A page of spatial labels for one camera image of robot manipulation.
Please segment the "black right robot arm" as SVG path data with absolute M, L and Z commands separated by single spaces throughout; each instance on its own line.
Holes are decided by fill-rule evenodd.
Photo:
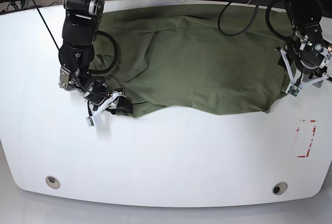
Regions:
M 97 110 L 131 115 L 133 106 L 123 90 L 108 92 L 103 77 L 115 67 L 119 55 L 114 38 L 99 30 L 104 3 L 105 0 L 63 0 L 65 20 L 59 49 L 59 86 L 66 91 L 79 90 L 88 102 L 89 115 Z M 109 40 L 114 48 L 114 58 L 103 70 L 89 68 L 95 56 L 93 42 L 98 35 Z

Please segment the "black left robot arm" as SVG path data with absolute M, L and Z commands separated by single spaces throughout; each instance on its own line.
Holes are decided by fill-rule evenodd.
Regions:
M 272 7 L 282 2 L 293 26 L 292 36 L 278 33 L 270 22 Z M 303 74 L 322 77 L 327 72 L 331 43 L 322 35 L 320 21 L 322 9 L 318 0 L 272 0 L 265 12 L 265 21 L 270 32 L 284 41 L 286 58 L 295 62 Z

